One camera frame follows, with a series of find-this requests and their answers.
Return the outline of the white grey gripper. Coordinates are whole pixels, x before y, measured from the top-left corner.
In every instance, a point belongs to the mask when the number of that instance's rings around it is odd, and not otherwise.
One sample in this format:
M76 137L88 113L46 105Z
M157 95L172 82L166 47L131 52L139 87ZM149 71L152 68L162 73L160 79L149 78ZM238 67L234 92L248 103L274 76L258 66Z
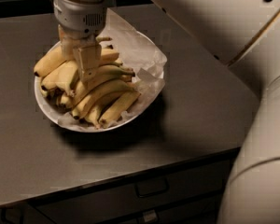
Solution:
M80 46L80 38L98 36L105 28L105 0L53 0L62 55L76 60L82 82L93 78L99 67L102 47Z

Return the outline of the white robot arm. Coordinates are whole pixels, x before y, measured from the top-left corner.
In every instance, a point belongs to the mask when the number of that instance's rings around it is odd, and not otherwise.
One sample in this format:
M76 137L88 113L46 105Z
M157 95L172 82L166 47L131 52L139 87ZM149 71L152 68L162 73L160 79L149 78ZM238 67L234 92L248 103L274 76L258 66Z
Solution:
M280 0L150 1L259 98L217 224L280 224Z

